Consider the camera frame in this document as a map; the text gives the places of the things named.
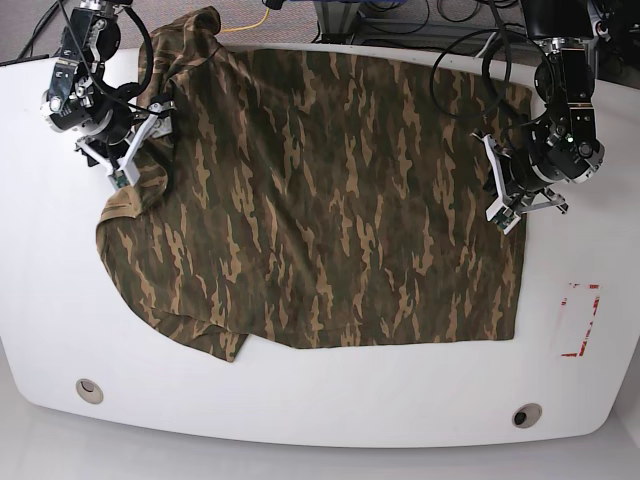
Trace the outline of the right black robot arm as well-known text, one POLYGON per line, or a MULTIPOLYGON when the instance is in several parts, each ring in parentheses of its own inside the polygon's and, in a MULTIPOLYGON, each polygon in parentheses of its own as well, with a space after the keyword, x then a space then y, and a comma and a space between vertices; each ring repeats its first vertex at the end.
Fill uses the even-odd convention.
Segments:
POLYGON ((82 1, 65 16, 60 54, 41 112, 58 132, 81 134, 75 150, 90 167, 100 165, 116 189, 135 185, 140 177, 134 157, 149 138, 172 133, 174 101, 158 95, 146 107, 132 103, 151 84, 153 47, 146 26, 130 1, 82 1), (138 27, 144 46, 145 70, 140 82, 112 87, 103 80, 106 62, 117 52, 121 31, 117 11, 138 27))

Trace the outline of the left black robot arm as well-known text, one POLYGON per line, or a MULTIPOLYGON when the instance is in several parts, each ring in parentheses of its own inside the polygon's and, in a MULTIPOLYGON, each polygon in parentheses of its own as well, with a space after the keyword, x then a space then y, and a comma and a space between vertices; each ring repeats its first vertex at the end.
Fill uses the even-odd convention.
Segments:
POLYGON ((509 233, 522 217, 536 210, 556 208, 566 213, 565 198, 553 191, 559 182, 579 184, 601 168, 605 148, 596 136, 592 104, 595 73, 589 44, 594 38, 585 1, 523 1, 520 4, 525 31, 507 29, 502 20, 489 30, 482 60, 481 77, 489 94, 485 113, 500 110, 523 133, 522 148, 504 148, 479 130, 479 140, 490 162, 484 188, 494 199, 486 218, 503 233, 509 233), (529 42, 538 49, 542 62, 535 71, 535 90, 544 103, 543 113, 528 119, 518 113, 498 91, 490 76, 493 56, 511 46, 529 42))

